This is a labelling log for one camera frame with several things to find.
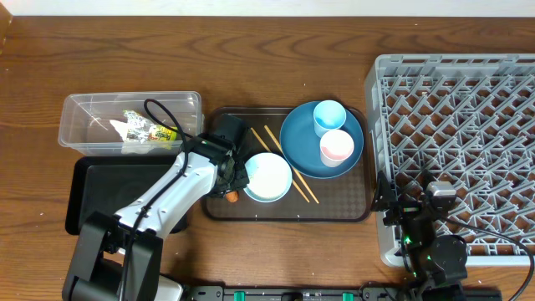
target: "blue plate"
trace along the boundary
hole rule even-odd
[[[339,166],[325,166],[319,159],[319,137],[314,133],[313,112],[318,103],[309,102],[290,112],[283,122],[280,141],[291,166],[306,176],[329,179],[343,175],[357,164],[364,148],[364,136],[357,119],[346,110],[347,120],[340,129],[353,138],[353,154]]]

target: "white bowl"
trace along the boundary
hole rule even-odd
[[[272,153],[254,155],[245,163],[249,184],[243,190],[258,202],[275,202],[292,186],[292,170],[281,156]]]

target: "gray dish rack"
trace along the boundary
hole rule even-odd
[[[423,168],[457,190],[450,218],[535,246],[535,54],[381,55],[366,81],[375,169],[398,197],[418,197]],[[399,229],[377,214],[382,260],[403,266]],[[486,234],[461,235],[468,266],[524,266],[524,251]]]

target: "white cup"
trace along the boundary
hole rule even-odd
[[[319,149],[321,161],[328,167],[336,167],[353,154],[353,138],[343,130],[330,130],[321,137]]]

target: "wooden chopstick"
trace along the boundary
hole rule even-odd
[[[264,126],[264,129],[266,129],[267,133],[269,134],[269,136],[271,137],[271,139],[273,139],[273,142],[275,142],[275,144],[277,145],[278,149],[280,151],[283,151],[283,148],[281,147],[280,143],[278,143],[278,140],[277,138],[275,138],[275,135],[271,132],[271,130],[269,129],[269,127],[267,125]],[[310,193],[310,195],[313,197],[313,199],[319,204],[319,201],[318,201],[318,198],[314,195],[314,193],[312,192],[312,190],[310,189],[310,187],[308,187],[308,184],[306,181],[304,181],[303,177],[301,176],[301,173],[295,169],[295,167],[293,167],[293,171],[295,171],[295,174],[298,176],[299,180],[301,180],[301,182],[303,183],[303,186],[305,188],[307,188],[308,190],[308,193]]]
[[[257,137],[258,139],[258,142],[260,142],[260,144],[266,149],[266,151],[269,151],[269,152],[272,152],[269,147],[264,143],[264,141],[262,140],[262,138],[260,138],[260,136],[258,135],[258,133],[253,129],[251,128],[251,132],[254,134],[255,137]],[[304,194],[304,192],[301,190],[301,188],[298,186],[298,183],[296,181],[294,181],[292,179],[292,184],[295,188],[297,188],[297,190],[299,191],[299,193],[301,193],[301,196],[304,197],[304,199],[307,201],[307,202],[310,202],[310,200],[307,198],[307,196]]]

